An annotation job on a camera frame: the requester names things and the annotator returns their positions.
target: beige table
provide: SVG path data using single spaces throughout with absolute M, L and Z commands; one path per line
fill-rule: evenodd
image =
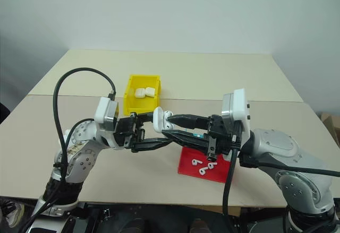
M 245 87 L 251 100 L 252 128 L 284 131 L 331 169 L 339 170 L 340 151 L 335 142 L 271 56 L 71 50 L 0 125 L 0 195 L 37 198 L 43 193 L 58 149 L 51 94 L 63 73 L 80 66 L 98 68 L 114 79 L 121 113 L 119 97 L 130 73 L 160 74 L 161 106 L 176 114 L 220 114 L 222 94 Z M 107 95 L 108 90 L 108 84 L 93 73 L 67 80 L 61 89 L 67 96 L 59 99 L 63 130 L 92 117 L 99 101 L 93 96 Z M 150 125 L 146 131 L 147 137 L 160 136 Z M 177 173 L 180 151 L 176 144 L 137 154 L 104 150 L 80 200 L 221 205 L 223 184 Z M 339 179 L 334 178 L 331 190 L 340 196 Z M 229 204 L 273 207 L 284 206 L 285 201 L 269 176 L 237 166 Z

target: white wall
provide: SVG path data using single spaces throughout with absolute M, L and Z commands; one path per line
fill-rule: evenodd
M 2 103 L 68 48 L 272 54 L 315 111 L 340 114 L 340 0 L 0 0 Z

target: cardboard box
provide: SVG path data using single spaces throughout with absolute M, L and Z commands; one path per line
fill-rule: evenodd
M 335 143 L 340 148 L 340 116 L 322 113 L 321 121 L 324 123 Z

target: yellow plastic container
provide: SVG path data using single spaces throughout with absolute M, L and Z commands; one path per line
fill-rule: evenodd
M 138 99 L 134 96 L 137 88 L 155 88 L 155 97 Z M 159 75 L 130 75 L 123 101 L 124 115 L 132 112 L 137 114 L 152 112 L 159 106 L 160 78 Z

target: red pad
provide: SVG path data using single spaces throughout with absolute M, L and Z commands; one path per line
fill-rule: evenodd
M 192 159 L 200 160 L 203 163 L 198 163 L 196 166 L 193 166 Z M 178 173 L 225 183 L 229 172 L 230 162 L 225 161 L 223 156 L 220 154 L 217 156 L 217 165 L 214 165 L 213 169 L 207 169 L 206 173 L 201 175 L 198 170 L 200 168 L 207 167 L 209 162 L 210 161 L 207 160 L 207 157 L 203 153 L 188 147 L 183 147 L 180 163 L 178 165 Z

